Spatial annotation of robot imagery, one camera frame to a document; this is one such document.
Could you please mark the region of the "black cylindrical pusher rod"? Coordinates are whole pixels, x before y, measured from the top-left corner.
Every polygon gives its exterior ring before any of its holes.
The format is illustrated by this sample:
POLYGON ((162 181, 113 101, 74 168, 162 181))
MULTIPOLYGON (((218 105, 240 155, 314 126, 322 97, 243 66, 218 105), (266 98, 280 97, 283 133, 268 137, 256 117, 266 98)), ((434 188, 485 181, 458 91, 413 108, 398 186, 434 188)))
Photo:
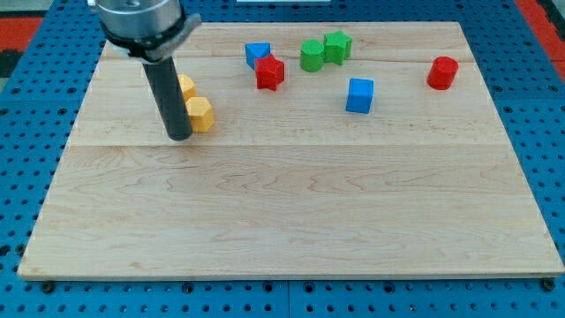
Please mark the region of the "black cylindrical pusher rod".
POLYGON ((163 126, 171 140, 186 140, 192 135, 192 124, 172 57, 159 64, 143 64, 163 126))

